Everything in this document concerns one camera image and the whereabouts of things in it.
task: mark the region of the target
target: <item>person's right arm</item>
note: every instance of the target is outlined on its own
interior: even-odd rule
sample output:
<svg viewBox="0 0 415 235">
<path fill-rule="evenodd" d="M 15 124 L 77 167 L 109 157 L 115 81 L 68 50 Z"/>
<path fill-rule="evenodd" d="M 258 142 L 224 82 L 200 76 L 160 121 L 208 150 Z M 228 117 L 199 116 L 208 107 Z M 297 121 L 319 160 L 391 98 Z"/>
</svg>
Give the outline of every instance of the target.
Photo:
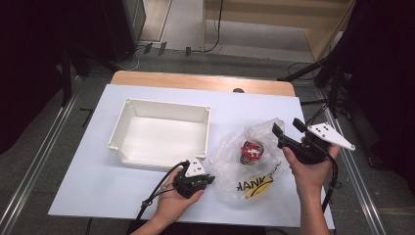
<svg viewBox="0 0 415 235">
<path fill-rule="evenodd" d="M 339 146 L 331 146 L 329 154 L 336 158 Z M 320 164 L 302 164 L 290 148 L 283 148 L 284 155 L 297 184 L 300 197 L 300 233 L 307 235 L 330 234 L 326 219 L 321 208 L 321 190 L 332 168 L 330 161 Z"/>
</svg>

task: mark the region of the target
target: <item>white plastic bracket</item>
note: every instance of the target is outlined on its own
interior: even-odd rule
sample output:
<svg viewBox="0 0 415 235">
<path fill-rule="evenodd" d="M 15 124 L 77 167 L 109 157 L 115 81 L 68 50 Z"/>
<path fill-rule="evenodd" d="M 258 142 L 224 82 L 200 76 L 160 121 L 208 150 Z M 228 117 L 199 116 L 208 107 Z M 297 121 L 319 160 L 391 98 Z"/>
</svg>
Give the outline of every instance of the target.
<svg viewBox="0 0 415 235">
<path fill-rule="evenodd" d="M 340 145 L 352 151 L 355 150 L 354 145 L 350 144 L 335 128 L 328 123 L 310 125 L 308 130 L 320 139 L 329 143 Z"/>
<path fill-rule="evenodd" d="M 197 157 L 193 158 L 190 161 L 189 168 L 187 168 L 186 177 L 193 177 L 204 174 L 207 174 L 205 172 L 204 166 L 201 164 Z"/>
</svg>

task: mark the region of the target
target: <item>person's left hand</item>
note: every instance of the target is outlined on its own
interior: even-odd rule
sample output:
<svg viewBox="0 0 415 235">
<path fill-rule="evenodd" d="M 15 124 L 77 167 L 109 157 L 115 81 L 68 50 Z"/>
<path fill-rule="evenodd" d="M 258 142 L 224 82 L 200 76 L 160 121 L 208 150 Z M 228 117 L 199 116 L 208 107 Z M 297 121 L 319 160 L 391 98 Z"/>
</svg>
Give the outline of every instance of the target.
<svg viewBox="0 0 415 235">
<path fill-rule="evenodd" d="M 171 183 L 179 171 L 179 169 L 175 170 L 161 187 L 167 186 L 165 190 L 172 189 L 173 185 Z M 180 196 L 176 190 L 162 193 L 159 195 L 157 210 L 152 219 L 168 226 L 175 222 L 187 208 L 198 202 L 204 192 L 204 190 L 199 190 L 190 199 Z"/>
</svg>

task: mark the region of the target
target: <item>white container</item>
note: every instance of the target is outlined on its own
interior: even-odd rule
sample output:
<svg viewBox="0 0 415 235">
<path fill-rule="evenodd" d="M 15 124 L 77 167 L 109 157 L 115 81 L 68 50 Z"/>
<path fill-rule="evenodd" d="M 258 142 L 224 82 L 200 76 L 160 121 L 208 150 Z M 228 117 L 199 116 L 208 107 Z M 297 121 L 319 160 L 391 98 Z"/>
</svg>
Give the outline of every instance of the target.
<svg viewBox="0 0 415 235">
<path fill-rule="evenodd" d="M 167 171 L 207 155 L 210 107 L 127 99 L 108 147 L 120 161 Z"/>
</svg>

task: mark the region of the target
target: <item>clear plastic bag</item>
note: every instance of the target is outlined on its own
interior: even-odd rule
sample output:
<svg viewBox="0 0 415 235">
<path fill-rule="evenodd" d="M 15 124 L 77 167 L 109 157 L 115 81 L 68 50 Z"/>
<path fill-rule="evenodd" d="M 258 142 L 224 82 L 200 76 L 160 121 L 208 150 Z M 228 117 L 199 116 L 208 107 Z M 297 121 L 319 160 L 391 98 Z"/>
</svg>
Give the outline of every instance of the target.
<svg viewBox="0 0 415 235">
<path fill-rule="evenodd" d="M 216 176 L 213 186 L 226 198 L 249 199 L 266 189 L 288 167 L 278 138 L 272 133 L 273 124 L 284 130 L 278 118 L 246 126 L 241 132 L 226 136 L 209 158 L 209 172 Z M 242 163 L 241 147 L 249 141 L 263 148 L 258 160 Z"/>
</svg>

